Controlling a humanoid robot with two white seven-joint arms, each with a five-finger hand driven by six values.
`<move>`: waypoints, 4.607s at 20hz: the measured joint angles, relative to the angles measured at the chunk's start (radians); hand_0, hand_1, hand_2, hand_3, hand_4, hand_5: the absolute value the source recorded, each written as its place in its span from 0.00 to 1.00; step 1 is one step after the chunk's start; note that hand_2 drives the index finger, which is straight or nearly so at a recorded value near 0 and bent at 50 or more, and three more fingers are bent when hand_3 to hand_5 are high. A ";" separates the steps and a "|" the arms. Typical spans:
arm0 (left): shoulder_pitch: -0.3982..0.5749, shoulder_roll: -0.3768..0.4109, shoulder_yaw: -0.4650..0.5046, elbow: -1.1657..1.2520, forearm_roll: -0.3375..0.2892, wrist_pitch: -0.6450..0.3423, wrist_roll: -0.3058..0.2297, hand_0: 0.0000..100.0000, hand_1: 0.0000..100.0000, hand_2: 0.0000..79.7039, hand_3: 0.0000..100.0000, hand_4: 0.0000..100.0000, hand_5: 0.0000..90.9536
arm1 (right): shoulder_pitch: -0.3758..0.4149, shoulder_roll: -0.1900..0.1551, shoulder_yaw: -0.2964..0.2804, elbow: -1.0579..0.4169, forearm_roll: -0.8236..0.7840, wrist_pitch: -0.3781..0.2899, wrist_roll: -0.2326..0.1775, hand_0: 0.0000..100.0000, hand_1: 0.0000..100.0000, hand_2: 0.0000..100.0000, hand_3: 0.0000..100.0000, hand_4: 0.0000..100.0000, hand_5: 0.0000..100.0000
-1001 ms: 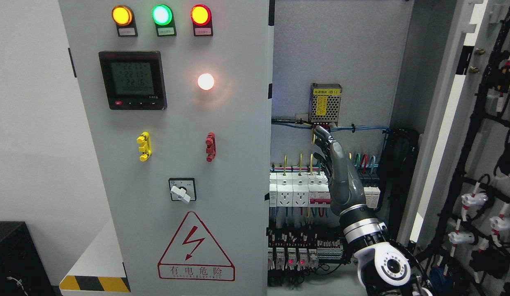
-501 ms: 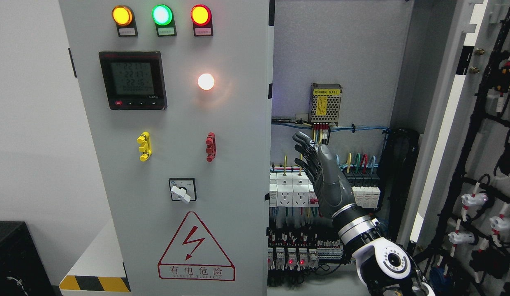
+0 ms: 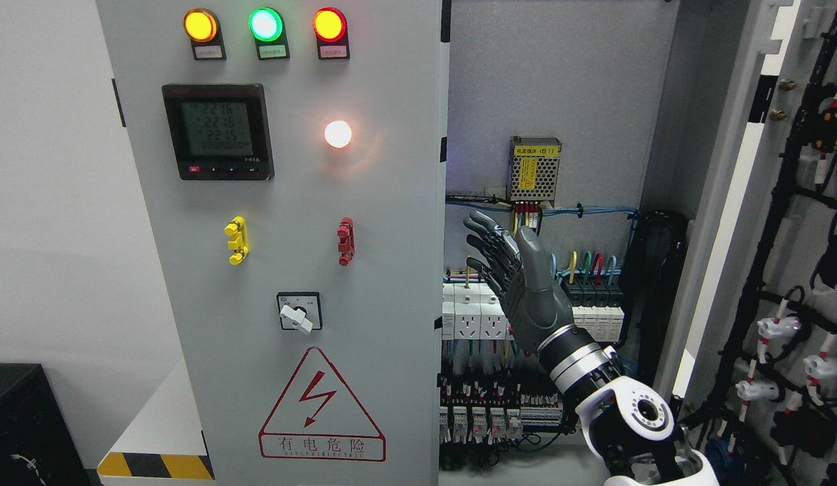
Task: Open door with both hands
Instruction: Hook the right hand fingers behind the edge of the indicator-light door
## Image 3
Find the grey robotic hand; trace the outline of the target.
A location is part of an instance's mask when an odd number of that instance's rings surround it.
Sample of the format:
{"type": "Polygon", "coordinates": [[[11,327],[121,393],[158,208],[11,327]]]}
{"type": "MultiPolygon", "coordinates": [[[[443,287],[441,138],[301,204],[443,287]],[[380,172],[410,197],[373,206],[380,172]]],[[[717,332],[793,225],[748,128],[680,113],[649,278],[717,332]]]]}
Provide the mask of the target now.
{"type": "Polygon", "coordinates": [[[497,296],[524,351],[538,354],[553,332],[573,323],[570,305],[551,274],[551,257],[532,228],[516,235],[480,211],[464,218],[466,240],[483,256],[467,265],[485,279],[497,296]]]}

